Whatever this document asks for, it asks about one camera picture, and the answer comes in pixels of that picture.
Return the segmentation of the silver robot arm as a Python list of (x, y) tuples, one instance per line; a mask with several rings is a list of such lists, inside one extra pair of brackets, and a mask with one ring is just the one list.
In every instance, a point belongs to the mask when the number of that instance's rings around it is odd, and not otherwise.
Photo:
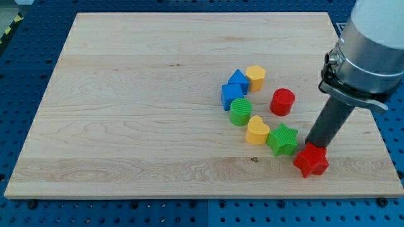
[(323, 110), (349, 114), (354, 107), (383, 114), (403, 78), (403, 0), (358, 0), (340, 38), (324, 57), (319, 89)]

